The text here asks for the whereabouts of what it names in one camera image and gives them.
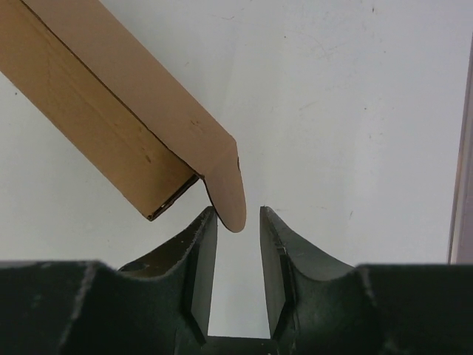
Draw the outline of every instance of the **cardboard box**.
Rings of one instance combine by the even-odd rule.
[[[244,228],[235,140],[98,0],[0,0],[0,70],[148,219],[199,177]]]

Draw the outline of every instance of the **white background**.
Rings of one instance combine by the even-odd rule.
[[[211,334],[268,336],[261,205],[347,263],[446,261],[473,1],[103,3],[239,144]],[[118,267],[208,205],[198,183],[147,222],[3,75],[0,107],[0,259]]]

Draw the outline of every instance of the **cardboard flap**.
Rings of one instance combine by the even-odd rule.
[[[98,0],[21,1],[205,181],[224,225],[241,231],[245,195],[233,137]]]

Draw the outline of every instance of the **cardboard edge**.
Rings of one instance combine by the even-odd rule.
[[[169,207],[171,207],[179,197],[181,197],[187,190],[189,190],[191,186],[193,186],[198,180],[199,177],[197,175],[192,175],[192,177],[187,180],[184,185],[182,185],[159,209],[154,211],[149,216],[145,216],[146,219],[149,221],[153,221],[158,218]]]

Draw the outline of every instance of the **white wall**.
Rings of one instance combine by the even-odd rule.
[[[243,233],[220,229],[212,334],[268,335],[258,210],[347,263],[445,262],[473,1],[103,0],[239,143]],[[0,259],[121,266],[144,220],[0,75]]]

